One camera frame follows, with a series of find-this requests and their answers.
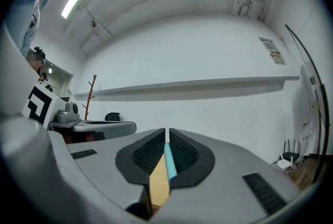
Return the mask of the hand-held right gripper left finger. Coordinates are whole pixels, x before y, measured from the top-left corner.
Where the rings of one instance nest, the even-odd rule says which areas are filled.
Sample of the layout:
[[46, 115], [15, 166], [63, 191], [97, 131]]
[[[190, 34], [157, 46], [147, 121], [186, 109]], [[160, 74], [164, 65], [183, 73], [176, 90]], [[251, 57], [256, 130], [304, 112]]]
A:
[[140, 219], [153, 216], [149, 178], [159, 163], [165, 129], [68, 145], [83, 174], [103, 195]]

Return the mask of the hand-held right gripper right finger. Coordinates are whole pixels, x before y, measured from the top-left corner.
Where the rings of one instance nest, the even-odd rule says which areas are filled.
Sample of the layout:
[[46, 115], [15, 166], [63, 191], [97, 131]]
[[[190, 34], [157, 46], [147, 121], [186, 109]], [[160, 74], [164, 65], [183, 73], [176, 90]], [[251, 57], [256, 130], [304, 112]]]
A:
[[194, 187], [171, 190], [153, 223], [256, 223], [271, 216], [253, 193], [246, 179], [261, 176], [275, 193], [264, 191], [263, 198], [275, 211], [292, 202], [300, 191], [281, 171], [249, 150], [190, 131], [178, 132], [208, 147], [215, 156], [212, 171]]

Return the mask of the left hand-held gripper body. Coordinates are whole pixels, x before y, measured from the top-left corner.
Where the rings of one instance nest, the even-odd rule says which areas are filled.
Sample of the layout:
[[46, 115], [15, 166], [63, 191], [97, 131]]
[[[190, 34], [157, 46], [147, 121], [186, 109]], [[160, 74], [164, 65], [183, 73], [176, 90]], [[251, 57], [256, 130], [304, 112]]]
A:
[[136, 133], [134, 122], [81, 119], [76, 103], [65, 102], [40, 84], [32, 89], [22, 114], [65, 140], [105, 140]]

